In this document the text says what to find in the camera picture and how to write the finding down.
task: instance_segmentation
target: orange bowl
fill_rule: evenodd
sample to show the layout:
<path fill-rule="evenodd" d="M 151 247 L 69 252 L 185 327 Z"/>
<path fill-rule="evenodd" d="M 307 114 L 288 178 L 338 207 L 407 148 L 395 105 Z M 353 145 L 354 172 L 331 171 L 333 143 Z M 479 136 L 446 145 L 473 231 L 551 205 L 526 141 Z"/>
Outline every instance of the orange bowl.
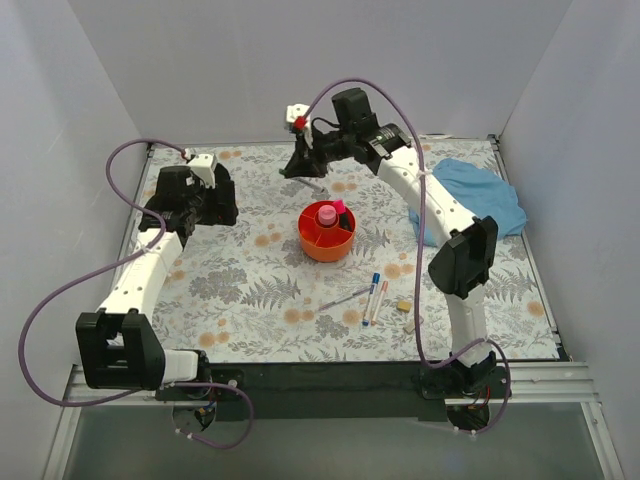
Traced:
<path fill-rule="evenodd" d="M 349 223 L 353 227 L 350 232 L 340 227 L 338 221 L 325 227 L 318 221 L 318 210 L 333 202 L 316 202 L 305 208 L 298 218 L 298 234 L 302 250 L 318 262 L 337 262 L 343 258 L 353 246 L 356 236 L 356 217 L 346 208 Z"/>

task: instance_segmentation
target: black base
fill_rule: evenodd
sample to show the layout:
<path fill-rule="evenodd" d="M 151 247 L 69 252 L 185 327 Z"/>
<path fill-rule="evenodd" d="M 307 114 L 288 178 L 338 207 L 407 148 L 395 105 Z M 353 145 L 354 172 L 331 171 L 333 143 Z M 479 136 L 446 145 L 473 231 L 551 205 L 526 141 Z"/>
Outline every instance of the black base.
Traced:
<path fill-rule="evenodd" d="M 238 382 L 251 398 L 258 419 L 305 418 L 418 418 L 446 422 L 445 398 L 459 393 L 439 393 L 426 388 L 430 376 L 419 362 L 210 364 L 216 383 Z M 503 398 L 504 369 L 488 377 L 491 398 Z M 189 391 L 158 390 L 160 401 L 187 401 Z M 246 407 L 233 393 L 216 391 L 216 421 L 246 419 Z"/>

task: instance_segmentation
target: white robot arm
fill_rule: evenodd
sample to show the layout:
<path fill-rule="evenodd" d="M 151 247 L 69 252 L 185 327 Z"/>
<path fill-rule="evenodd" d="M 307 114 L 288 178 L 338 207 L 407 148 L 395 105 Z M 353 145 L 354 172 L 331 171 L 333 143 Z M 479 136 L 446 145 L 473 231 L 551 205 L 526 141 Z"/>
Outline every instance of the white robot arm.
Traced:
<path fill-rule="evenodd" d="M 206 365 L 204 352 L 164 349 L 151 321 L 160 289 L 196 225 L 234 225 L 235 187 L 214 155 L 197 155 L 186 166 L 160 170 L 146 205 L 165 220 L 166 232 L 144 255 L 128 263 L 96 312 L 83 313 L 76 336 L 91 388 L 142 388 L 193 380 Z M 157 219 L 143 215 L 135 251 L 160 233 Z"/>
<path fill-rule="evenodd" d="M 380 163 L 378 177 L 388 183 L 416 212 L 420 211 L 420 182 L 418 158 L 415 149 L 401 147 L 391 158 Z M 450 239 L 451 232 L 463 232 L 475 224 L 472 212 L 463 207 L 431 173 L 425 175 L 427 189 L 427 228 L 433 233 L 438 248 Z M 487 338 L 484 316 L 484 285 L 469 290 L 466 298 L 445 294 L 453 338 L 451 350 L 457 352 L 478 338 Z M 485 360 L 491 353 L 486 343 L 476 345 L 460 356 L 459 360 L 471 367 Z"/>
<path fill-rule="evenodd" d="M 409 138 L 394 124 L 380 127 L 366 94 L 359 88 L 332 97 L 338 130 L 328 133 L 300 115 L 306 105 L 287 108 L 285 123 L 296 134 L 294 154 L 281 170 L 285 178 L 323 177 L 327 164 L 353 157 L 388 183 L 415 211 L 420 211 L 418 156 Z M 308 141 L 309 130 L 312 142 Z M 452 353 L 478 338 L 487 338 L 484 283 L 493 264 L 497 225 L 491 217 L 478 219 L 430 173 L 425 172 L 425 223 L 440 249 L 429 273 L 445 295 L 453 342 Z M 465 386 L 477 385 L 495 367 L 495 354 L 486 343 L 458 357 Z"/>

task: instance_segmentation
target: pink cap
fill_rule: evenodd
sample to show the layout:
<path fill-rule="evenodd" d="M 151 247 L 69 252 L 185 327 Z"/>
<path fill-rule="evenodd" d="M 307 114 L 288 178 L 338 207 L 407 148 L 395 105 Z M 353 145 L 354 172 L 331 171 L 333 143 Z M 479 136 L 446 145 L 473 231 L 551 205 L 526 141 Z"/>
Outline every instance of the pink cap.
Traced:
<path fill-rule="evenodd" d="M 336 216 L 336 209 L 331 205 L 323 205 L 318 210 L 318 221 L 326 227 L 335 223 Z"/>
<path fill-rule="evenodd" d="M 335 207 L 336 212 L 338 212 L 338 215 L 341 215 L 347 211 L 342 200 L 336 200 L 335 202 L 333 202 L 333 206 Z"/>

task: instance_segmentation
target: pen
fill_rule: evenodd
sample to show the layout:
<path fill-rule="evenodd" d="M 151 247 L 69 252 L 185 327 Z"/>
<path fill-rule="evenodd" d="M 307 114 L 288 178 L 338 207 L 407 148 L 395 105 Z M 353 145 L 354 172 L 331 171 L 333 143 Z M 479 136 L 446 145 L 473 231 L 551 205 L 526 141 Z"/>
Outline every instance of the pen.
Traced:
<path fill-rule="evenodd" d="M 382 300 L 384 299 L 384 295 L 387 293 L 388 286 L 389 282 L 387 282 L 386 280 L 382 282 L 382 289 L 380 289 L 380 295 L 378 295 L 378 303 L 376 303 L 376 311 L 373 313 L 373 317 L 371 317 L 371 323 L 375 322 L 378 319 L 378 313 L 380 313 Z"/>
<path fill-rule="evenodd" d="M 311 183 L 309 180 L 305 180 L 304 178 L 296 177 L 293 180 L 295 180 L 296 182 L 300 182 L 307 187 L 313 188 L 318 193 L 323 193 L 326 191 L 326 188 L 320 185 L 316 185 L 315 183 Z"/>
<path fill-rule="evenodd" d="M 346 302 L 347 300 L 351 300 L 352 298 L 357 297 L 358 295 L 362 295 L 363 293 L 367 293 L 369 291 L 370 287 L 364 287 L 361 288 L 360 290 L 356 290 L 353 293 L 350 293 L 349 295 L 339 298 L 338 300 L 334 300 L 333 302 L 329 302 L 329 303 L 325 303 L 324 305 L 322 305 L 321 307 L 318 308 L 319 312 L 322 312 L 323 310 L 326 310 L 327 308 L 333 307 L 334 305 L 338 305 L 339 303 L 343 303 Z"/>
<path fill-rule="evenodd" d="M 362 325 L 365 327 L 369 325 L 369 320 L 367 319 L 367 312 L 369 311 L 369 305 L 371 304 L 371 300 L 376 294 L 376 289 L 378 288 L 378 282 L 380 281 L 380 274 L 374 273 L 373 279 L 371 280 L 371 287 L 369 287 L 369 297 L 367 297 L 367 304 L 364 307 L 364 313 L 362 314 Z"/>

